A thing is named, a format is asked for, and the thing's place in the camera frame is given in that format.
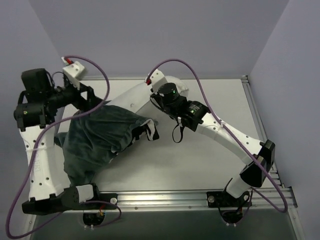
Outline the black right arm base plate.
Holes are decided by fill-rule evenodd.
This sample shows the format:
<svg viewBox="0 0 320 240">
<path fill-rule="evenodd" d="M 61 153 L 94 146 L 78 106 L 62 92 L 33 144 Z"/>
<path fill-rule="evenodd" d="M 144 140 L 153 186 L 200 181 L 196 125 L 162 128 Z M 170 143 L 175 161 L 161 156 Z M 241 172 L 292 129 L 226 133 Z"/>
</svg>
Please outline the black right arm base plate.
<svg viewBox="0 0 320 240">
<path fill-rule="evenodd" d="M 208 191 L 207 205 L 209 208 L 239 208 L 248 207 L 250 203 L 250 193 L 245 191 L 240 197 L 234 198 L 225 190 L 223 191 Z"/>
</svg>

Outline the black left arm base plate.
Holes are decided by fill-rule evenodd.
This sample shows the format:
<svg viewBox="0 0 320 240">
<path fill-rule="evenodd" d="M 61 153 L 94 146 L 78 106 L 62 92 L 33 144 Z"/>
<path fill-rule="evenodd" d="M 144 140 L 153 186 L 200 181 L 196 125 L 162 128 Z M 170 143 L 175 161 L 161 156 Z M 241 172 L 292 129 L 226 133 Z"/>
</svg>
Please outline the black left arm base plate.
<svg viewBox="0 0 320 240">
<path fill-rule="evenodd" d="M 93 199 L 77 203 L 72 210 L 116 210 L 118 196 L 115 192 L 100 192 Z"/>
</svg>

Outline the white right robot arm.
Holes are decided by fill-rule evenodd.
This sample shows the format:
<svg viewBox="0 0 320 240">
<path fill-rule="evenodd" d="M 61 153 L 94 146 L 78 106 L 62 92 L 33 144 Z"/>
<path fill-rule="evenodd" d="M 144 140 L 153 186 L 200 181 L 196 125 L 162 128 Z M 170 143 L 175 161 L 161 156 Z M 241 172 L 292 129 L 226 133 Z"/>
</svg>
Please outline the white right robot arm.
<svg viewBox="0 0 320 240">
<path fill-rule="evenodd" d="M 231 179 L 222 193 L 223 203 L 234 206 L 249 188 L 260 188 L 271 170 L 276 145 L 262 142 L 214 117 L 209 108 L 199 101 L 187 100 L 179 94 L 174 83 L 165 83 L 150 95 L 151 103 L 177 122 L 181 130 L 188 128 L 205 135 L 234 153 L 244 164 L 240 174 Z"/>
</svg>

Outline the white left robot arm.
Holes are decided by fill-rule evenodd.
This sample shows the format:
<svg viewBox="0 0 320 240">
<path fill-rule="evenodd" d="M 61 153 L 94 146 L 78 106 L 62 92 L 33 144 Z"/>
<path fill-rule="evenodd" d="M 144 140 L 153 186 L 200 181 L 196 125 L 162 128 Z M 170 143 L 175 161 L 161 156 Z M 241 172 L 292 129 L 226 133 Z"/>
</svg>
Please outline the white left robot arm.
<svg viewBox="0 0 320 240">
<path fill-rule="evenodd" d="M 30 183 L 28 200 L 22 211 L 30 215 L 49 215 L 70 210 L 95 210 L 100 206 L 99 189 L 94 183 L 64 187 L 58 177 L 55 156 L 54 125 L 58 109 L 72 104 L 89 111 L 102 99 L 91 87 L 79 82 L 77 75 L 63 68 L 63 86 L 55 86 L 52 75 L 44 68 L 24 71 L 25 87 L 13 112 L 25 145 Z"/>
</svg>

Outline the white pillow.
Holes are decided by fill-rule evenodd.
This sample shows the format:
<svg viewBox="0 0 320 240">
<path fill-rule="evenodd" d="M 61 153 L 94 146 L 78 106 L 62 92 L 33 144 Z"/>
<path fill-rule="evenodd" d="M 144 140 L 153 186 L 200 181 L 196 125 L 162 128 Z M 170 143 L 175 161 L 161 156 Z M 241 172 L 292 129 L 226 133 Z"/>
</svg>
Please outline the white pillow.
<svg viewBox="0 0 320 240">
<path fill-rule="evenodd" d="M 152 86 L 140 83 L 117 96 L 106 105 L 121 107 L 143 117 L 161 118 L 165 114 L 150 102 Z"/>
</svg>

